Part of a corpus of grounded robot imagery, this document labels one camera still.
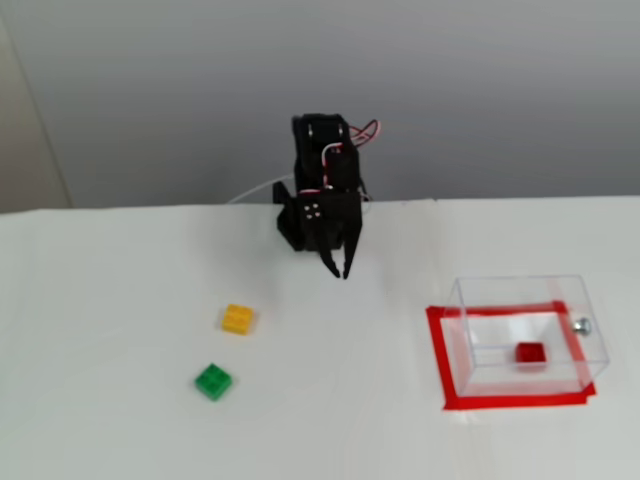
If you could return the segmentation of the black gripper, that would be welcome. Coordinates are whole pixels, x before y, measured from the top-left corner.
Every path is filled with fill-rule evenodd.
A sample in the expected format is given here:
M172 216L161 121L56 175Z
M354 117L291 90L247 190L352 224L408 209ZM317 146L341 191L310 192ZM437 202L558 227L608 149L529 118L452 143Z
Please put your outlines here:
M341 225L344 246L343 278L349 277L361 229L359 154L354 148L329 148L325 153L327 205L330 217ZM298 198L303 249L315 252L330 273L340 278L332 252L341 247L338 224L315 197Z

